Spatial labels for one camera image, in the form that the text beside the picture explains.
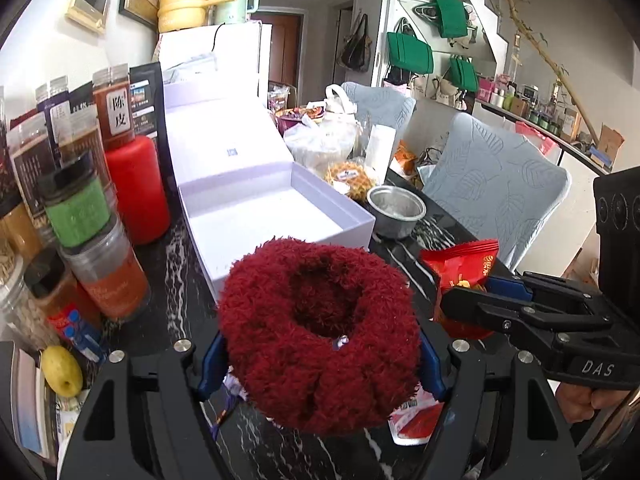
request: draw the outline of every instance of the red canister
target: red canister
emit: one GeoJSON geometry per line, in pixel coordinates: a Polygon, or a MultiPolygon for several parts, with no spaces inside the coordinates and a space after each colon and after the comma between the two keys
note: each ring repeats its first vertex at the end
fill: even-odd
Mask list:
{"type": "Polygon", "coordinates": [[[151,139],[133,142],[105,153],[118,193],[118,212],[134,245],[148,244],[169,228],[171,217],[151,139]]]}

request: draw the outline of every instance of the white open box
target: white open box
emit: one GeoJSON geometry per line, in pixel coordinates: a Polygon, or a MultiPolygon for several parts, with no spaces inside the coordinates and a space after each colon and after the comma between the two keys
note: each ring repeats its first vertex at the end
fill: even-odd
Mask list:
{"type": "Polygon", "coordinates": [[[176,184],[216,299],[231,265],[274,237],[368,247],[373,216],[293,162],[257,98],[203,100],[171,86],[165,108],[176,184]]]}

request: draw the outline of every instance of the yellow fruit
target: yellow fruit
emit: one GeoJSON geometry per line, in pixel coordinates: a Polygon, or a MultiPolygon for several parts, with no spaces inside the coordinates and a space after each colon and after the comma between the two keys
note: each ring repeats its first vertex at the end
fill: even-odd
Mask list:
{"type": "Polygon", "coordinates": [[[40,368],[51,389],[60,397],[75,397],[82,390],[82,370],[66,348],[47,346],[40,368]]]}

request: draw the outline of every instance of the silver screw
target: silver screw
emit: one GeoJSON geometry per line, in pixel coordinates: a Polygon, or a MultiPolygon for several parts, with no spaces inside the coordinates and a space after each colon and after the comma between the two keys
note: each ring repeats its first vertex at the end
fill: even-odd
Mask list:
{"type": "Polygon", "coordinates": [[[122,350],[114,350],[109,354],[109,361],[112,363],[119,363],[124,359],[124,352],[122,350]]]}
{"type": "Polygon", "coordinates": [[[453,346],[453,349],[454,349],[456,352],[460,352],[460,353],[462,353],[462,352],[466,352],[466,351],[468,351],[468,350],[471,348],[471,346],[469,345],[469,343],[468,343],[467,341],[465,341],[464,339],[456,339],[456,340],[453,342],[453,345],[452,345],[452,346],[453,346]]]}
{"type": "Polygon", "coordinates": [[[178,339],[174,343],[174,350],[176,352],[186,352],[191,348],[191,341],[188,339],[178,339]]]}
{"type": "Polygon", "coordinates": [[[521,350],[520,352],[518,352],[518,359],[520,359],[520,361],[524,364],[528,365],[529,363],[533,362],[533,354],[531,352],[527,352],[526,350],[521,350]]]}

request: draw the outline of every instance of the silver bowl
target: silver bowl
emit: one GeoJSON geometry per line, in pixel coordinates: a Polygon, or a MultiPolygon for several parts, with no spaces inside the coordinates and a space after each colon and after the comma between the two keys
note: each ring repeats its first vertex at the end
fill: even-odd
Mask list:
{"type": "Polygon", "coordinates": [[[376,217],[374,231],[382,237],[407,238],[427,206],[412,192],[395,186],[376,186],[367,193],[369,210],[376,217]]]}

